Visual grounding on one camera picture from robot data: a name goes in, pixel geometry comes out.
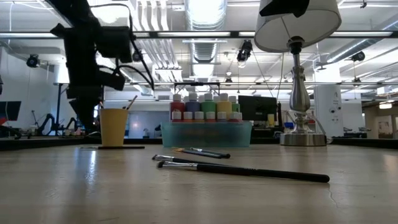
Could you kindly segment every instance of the white lamp shade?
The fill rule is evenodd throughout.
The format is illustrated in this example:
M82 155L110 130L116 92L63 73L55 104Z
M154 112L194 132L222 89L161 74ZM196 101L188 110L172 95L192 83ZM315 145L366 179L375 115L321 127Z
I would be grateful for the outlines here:
M261 0L260 10L272 0ZM266 52L288 52L289 35L304 39L303 48L315 44L336 31L341 24L336 0L310 0L304 15L296 18L293 14L279 14L257 18L254 42Z

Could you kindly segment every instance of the table surface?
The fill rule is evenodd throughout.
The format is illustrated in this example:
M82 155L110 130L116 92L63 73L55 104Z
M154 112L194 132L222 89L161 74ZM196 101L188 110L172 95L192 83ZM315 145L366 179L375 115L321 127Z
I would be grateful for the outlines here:
M162 146L0 152L0 223L397 223L398 151L257 145L230 159ZM158 169L155 154L328 174L329 184Z

